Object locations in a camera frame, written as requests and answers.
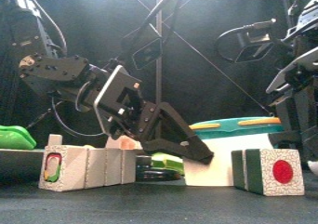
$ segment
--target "metal pole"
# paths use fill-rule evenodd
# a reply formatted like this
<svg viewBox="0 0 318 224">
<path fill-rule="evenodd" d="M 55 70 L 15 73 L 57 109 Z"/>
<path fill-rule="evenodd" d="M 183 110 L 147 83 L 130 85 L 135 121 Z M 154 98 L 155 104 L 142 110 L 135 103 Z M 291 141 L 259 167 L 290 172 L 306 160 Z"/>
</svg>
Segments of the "metal pole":
<svg viewBox="0 0 318 224">
<path fill-rule="evenodd" d="M 163 33 L 163 14 L 162 11 L 156 14 L 156 31 L 159 34 Z M 162 57 L 156 60 L 156 74 L 155 74 L 155 103 L 159 104 L 162 102 L 162 76 L 163 76 L 163 63 L 162 63 Z M 156 128 L 156 137 L 160 138 L 162 135 L 162 126 L 158 125 Z"/>
</svg>

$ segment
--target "black curtain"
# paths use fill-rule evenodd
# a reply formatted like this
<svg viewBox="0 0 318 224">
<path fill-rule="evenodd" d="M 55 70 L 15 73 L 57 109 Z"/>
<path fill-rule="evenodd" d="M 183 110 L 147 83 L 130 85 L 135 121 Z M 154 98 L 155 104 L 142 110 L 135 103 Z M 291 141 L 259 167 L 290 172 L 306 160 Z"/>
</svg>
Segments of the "black curtain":
<svg viewBox="0 0 318 224">
<path fill-rule="evenodd" d="M 148 9 L 155 6 L 155 0 L 139 1 L 143 4 L 138 0 L 39 0 L 61 28 L 68 56 L 80 55 L 102 67 L 119 55 L 123 36 L 139 27 Z M 269 115 L 271 108 L 267 107 L 270 100 L 265 90 L 278 72 L 275 60 L 279 51 L 271 51 L 263 60 L 232 64 L 218 56 L 214 45 L 223 32 L 270 19 L 277 19 L 274 36 L 283 38 L 287 22 L 282 0 L 184 0 L 184 3 L 176 20 L 176 33 L 164 48 L 162 101 L 172 105 L 190 124 Z M 171 8 L 163 11 L 163 19 L 170 11 Z M 230 54 L 238 50 L 231 41 L 223 46 Z M 143 81 L 144 99 L 155 101 L 155 63 L 143 70 L 132 70 L 132 76 Z M 37 103 L 32 101 L 33 107 L 25 116 L 21 102 L 16 102 L 12 121 L 25 125 L 45 107 L 39 111 Z M 67 105 L 61 108 L 61 115 L 79 132 L 100 131 L 92 112 L 79 114 Z M 37 127 L 31 133 L 36 137 L 41 133 L 39 141 L 43 144 L 52 131 L 64 134 L 49 116 Z M 83 140 L 68 135 L 65 140 L 75 144 L 104 142 L 104 139 Z"/>
</svg>

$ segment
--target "black cable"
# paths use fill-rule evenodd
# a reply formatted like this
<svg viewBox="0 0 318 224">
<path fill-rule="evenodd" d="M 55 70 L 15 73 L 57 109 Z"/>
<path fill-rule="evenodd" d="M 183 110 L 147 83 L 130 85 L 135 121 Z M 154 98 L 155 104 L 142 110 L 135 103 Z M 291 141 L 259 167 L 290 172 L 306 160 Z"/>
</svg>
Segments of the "black cable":
<svg viewBox="0 0 318 224">
<path fill-rule="evenodd" d="M 45 18 L 48 19 L 49 23 L 52 24 L 56 32 L 57 32 L 57 36 L 59 36 L 59 39 L 60 39 L 60 46 L 61 46 L 61 53 L 64 56 L 67 56 L 67 45 L 65 45 L 65 40 L 64 40 L 64 36 L 63 36 L 63 33 L 61 33 L 61 30 L 57 26 L 57 24 L 55 23 L 55 21 L 51 19 L 51 17 L 48 16 L 48 14 L 45 13 L 43 7 L 40 6 L 40 4 L 37 3 L 36 0 L 32 0 L 33 4 L 36 5 L 36 7 L 40 9 L 41 13 L 44 14 Z"/>
<path fill-rule="evenodd" d="M 57 113 L 57 110 L 56 110 L 56 107 L 57 105 L 60 105 L 63 103 L 63 101 L 60 101 L 57 104 L 55 103 L 55 98 L 52 97 L 52 111 L 53 111 L 53 114 L 55 114 L 55 118 L 56 118 L 56 121 L 59 123 L 59 125 L 61 126 L 63 130 L 69 134 L 72 135 L 73 137 L 83 137 L 83 138 L 102 138 L 106 136 L 104 133 L 98 133 L 98 134 L 83 134 L 77 131 L 75 131 L 73 129 L 71 129 L 63 122 L 60 116 L 59 116 L 59 113 Z"/>
<path fill-rule="evenodd" d="M 150 11 L 150 9 L 147 8 L 147 6 L 143 4 L 143 2 L 140 0 L 136 0 L 142 6 Z M 166 20 L 168 18 L 164 19 L 163 24 L 167 28 L 170 28 L 166 24 Z M 267 113 L 270 114 L 270 116 L 273 116 L 273 113 L 266 109 L 266 107 L 257 101 L 257 99 L 247 93 L 247 91 L 242 88 L 242 86 L 230 78 L 230 76 L 222 71 L 222 69 L 219 68 L 219 66 L 203 55 L 203 53 L 199 51 L 198 48 L 194 47 L 194 45 L 191 45 L 187 40 L 176 33 L 174 32 L 174 34 L 178 36 L 178 38 L 187 44 L 187 46 L 191 48 L 191 50 L 204 59 L 204 61 L 215 68 L 215 70 L 223 75 L 223 77 L 232 83 L 232 85 L 238 88 L 238 90 L 253 100 L 253 102 L 258 105 L 258 107 Z"/>
<path fill-rule="evenodd" d="M 160 2 L 156 4 L 156 6 L 154 7 L 152 11 L 150 12 L 148 16 L 146 17 L 142 26 L 139 27 L 136 34 L 132 38 L 132 43 L 131 43 L 131 47 L 128 50 L 128 55 L 132 52 L 132 48 L 134 45 L 138 43 L 138 40 L 140 39 L 140 36 L 143 34 L 143 32 L 146 31 L 147 26 L 150 25 L 150 22 L 152 21 L 154 17 L 156 16 L 158 12 L 163 9 L 163 7 L 166 6 L 166 4 L 170 2 L 171 0 L 160 0 Z M 175 20 L 176 20 L 176 16 L 178 16 L 178 11 L 179 11 L 179 7 L 180 7 L 180 3 L 182 0 L 178 0 L 175 8 L 174 8 L 174 16 L 172 16 L 172 20 L 171 20 L 171 27 L 168 29 L 168 36 L 163 42 L 163 44 L 167 43 L 168 38 L 172 34 L 172 28 L 174 28 L 174 24 L 175 24 Z"/>
<path fill-rule="evenodd" d="M 234 59 L 226 57 L 222 53 L 220 53 L 220 40 L 223 39 L 224 36 L 228 36 L 228 35 L 232 35 L 232 34 L 236 34 L 236 33 L 243 33 L 246 32 L 249 29 L 251 29 L 251 26 L 243 26 L 243 27 L 239 27 L 239 28 L 235 28 L 227 32 L 224 32 L 218 38 L 216 38 L 216 41 L 215 41 L 215 44 L 214 44 L 214 47 L 215 47 L 215 51 L 218 53 L 218 55 L 228 62 L 234 63 Z"/>
<path fill-rule="evenodd" d="M 49 109 L 47 109 L 47 111 L 45 111 L 43 114 L 40 114 L 40 115 L 36 117 L 36 119 L 27 125 L 25 129 L 29 130 L 29 128 L 32 128 L 36 124 L 39 124 L 39 123 L 43 121 L 43 119 L 47 117 L 47 115 L 51 114 L 51 113 L 52 113 L 52 109 L 49 108 Z"/>
<path fill-rule="evenodd" d="M 80 107 L 80 103 L 82 103 L 82 99 L 83 99 L 83 96 L 84 96 L 84 92 L 87 91 L 87 89 L 88 89 L 88 87 L 91 86 L 92 83 L 94 82 L 90 80 L 88 82 L 86 82 L 83 84 L 83 86 L 79 89 L 79 93 L 77 93 L 76 100 L 75 100 L 75 108 L 79 112 L 84 112 L 84 109 Z"/>
</svg>

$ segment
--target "table surface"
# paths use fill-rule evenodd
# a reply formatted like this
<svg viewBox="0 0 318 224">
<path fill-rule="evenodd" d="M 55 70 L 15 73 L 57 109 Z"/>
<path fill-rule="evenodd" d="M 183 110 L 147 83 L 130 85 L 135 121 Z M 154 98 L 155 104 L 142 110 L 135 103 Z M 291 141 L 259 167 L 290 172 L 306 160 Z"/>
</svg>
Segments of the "table surface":
<svg viewBox="0 0 318 224">
<path fill-rule="evenodd" d="M 265 197 L 183 180 L 82 191 L 1 184 L 0 223 L 317 223 L 318 177 L 305 171 L 305 196 Z"/>
</svg>

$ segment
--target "red sticker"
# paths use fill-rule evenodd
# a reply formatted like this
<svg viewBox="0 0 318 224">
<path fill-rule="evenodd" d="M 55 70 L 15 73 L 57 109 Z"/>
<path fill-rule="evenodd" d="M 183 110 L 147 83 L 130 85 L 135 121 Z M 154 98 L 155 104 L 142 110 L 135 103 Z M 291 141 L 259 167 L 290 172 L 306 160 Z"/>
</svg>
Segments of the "red sticker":
<svg viewBox="0 0 318 224">
<path fill-rule="evenodd" d="M 293 179 L 293 168 L 289 162 L 279 160 L 274 163 L 274 179 L 287 184 Z"/>
</svg>

